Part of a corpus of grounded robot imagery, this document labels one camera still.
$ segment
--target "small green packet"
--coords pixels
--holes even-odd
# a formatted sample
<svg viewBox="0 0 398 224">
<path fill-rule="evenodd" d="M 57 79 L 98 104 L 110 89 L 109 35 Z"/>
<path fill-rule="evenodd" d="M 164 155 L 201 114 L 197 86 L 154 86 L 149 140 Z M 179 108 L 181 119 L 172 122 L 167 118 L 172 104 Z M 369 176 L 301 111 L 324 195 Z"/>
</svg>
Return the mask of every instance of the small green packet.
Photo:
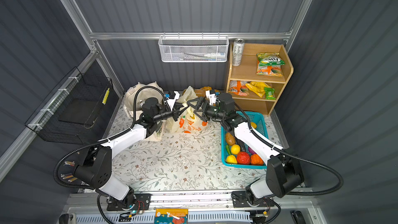
<svg viewBox="0 0 398 224">
<path fill-rule="evenodd" d="M 284 65 L 285 61 L 280 58 L 278 53 L 263 52 L 257 54 L 257 59 L 261 66 Z"/>
<path fill-rule="evenodd" d="M 275 101 L 275 88 L 264 87 L 264 91 L 266 92 L 266 99 Z"/>
</svg>

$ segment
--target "mounting plate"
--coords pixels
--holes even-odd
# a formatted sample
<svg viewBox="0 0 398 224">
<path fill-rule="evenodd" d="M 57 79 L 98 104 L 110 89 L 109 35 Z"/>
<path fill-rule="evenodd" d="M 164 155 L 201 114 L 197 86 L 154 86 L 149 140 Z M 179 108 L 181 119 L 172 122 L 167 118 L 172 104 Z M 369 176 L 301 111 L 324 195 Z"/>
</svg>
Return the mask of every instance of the mounting plate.
<svg viewBox="0 0 398 224">
<path fill-rule="evenodd" d="M 233 199 L 234 208 L 247 208 L 247 207 L 273 207 L 275 204 L 268 201 L 267 199 L 257 200 L 257 204 L 250 205 L 246 200 L 246 193 L 244 191 L 233 191 L 231 194 L 235 194 L 236 197 Z"/>
<path fill-rule="evenodd" d="M 149 204 L 150 204 L 150 198 L 151 194 L 135 194 L 135 197 L 137 201 L 141 201 L 144 203 L 144 210 L 149 209 Z M 111 203 L 108 204 L 108 207 L 106 208 L 107 211 L 124 211 L 122 208 L 125 208 L 123 204 L 117 202 L 117 201 L 112 201 Z M 130 210 L 138 210 L 138 202 L 136 202 L 135 206 Z"/>
</svg>

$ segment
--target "table surface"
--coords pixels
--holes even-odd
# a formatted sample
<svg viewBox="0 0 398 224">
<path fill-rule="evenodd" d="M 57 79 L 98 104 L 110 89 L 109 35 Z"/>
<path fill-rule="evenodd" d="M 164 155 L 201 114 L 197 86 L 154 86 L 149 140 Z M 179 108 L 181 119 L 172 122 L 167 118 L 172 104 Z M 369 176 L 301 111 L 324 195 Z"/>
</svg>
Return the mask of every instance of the table surface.
<svg viewBox="0 0 398 224">
<path fill-rule="evenodd" d="M 132 124 L 123 105 L 109 136 Z M 271 118 L 264 119 L 269 139 L 281 145 Z M 240 189 L 265 177 L 264 169 L 224 166 L 220 148 L 221 125 L 210 122 L 197 134 L 165 132 L 160 142 L 138 142 L 113 159 L 112 171 L 136 191 Z"/>
</svg>

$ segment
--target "metal wall panel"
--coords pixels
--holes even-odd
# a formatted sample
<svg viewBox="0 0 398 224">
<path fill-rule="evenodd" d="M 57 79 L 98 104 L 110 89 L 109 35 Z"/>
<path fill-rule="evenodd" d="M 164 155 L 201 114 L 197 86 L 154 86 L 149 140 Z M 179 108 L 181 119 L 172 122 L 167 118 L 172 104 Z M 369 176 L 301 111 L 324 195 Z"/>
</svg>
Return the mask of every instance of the metal wall panel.
<svg viewBox="0 0 398 224">
<path fill-rule="evenodd" d="M 46 95 L 89 53 L 59 0 L 0 0 L 0 155 Z M 4 223 L 55 223 L 71 192 L 52 179 L 74 145 L 33 140 L 0 184 Z"/>
<path fill-rule="evenodd" d="M 93 32 L 286 32 L 302 0 L 76 0 Z"/>
<path fill-rule="evenodd" d="M 211 86 L 225 90 L 227 62 L 162 62 L 157 40 L 98 40 L 122 86 L 157 81 L 163 90 Z M 283 40 L 246 40 L 281 44 Z"/>
<path fill-rule="evenodd" d="M 314 0 L 289 56 L 295 72 L 276 105 L 299 155 L 339 171 L 319 199 L 329 223 L 396 222 L 398 0 Z M 303 164 L 306 185 L 330 173 Z"/>
<path fill-rule="evenodd" d="M 0 154 L 89 50 L 59 0 L 0 0 Z"/>
</svg>

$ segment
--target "yellow snack bag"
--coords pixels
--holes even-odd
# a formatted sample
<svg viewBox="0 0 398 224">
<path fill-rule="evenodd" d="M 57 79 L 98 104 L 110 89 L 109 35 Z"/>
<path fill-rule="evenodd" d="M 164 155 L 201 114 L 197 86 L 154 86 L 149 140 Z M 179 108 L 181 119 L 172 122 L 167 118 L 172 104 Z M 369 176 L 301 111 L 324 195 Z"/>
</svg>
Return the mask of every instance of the yellow snack bag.
<svg viewBox="0 0 398 224">
<path fill-rule="evenodd" d="M 245 84 L 246 87 L 250 90 L 255 92 L 260 98 L 264 96 L 264 87 L 270 87 L 265 82 L 250 82 Z"/>
</svg>

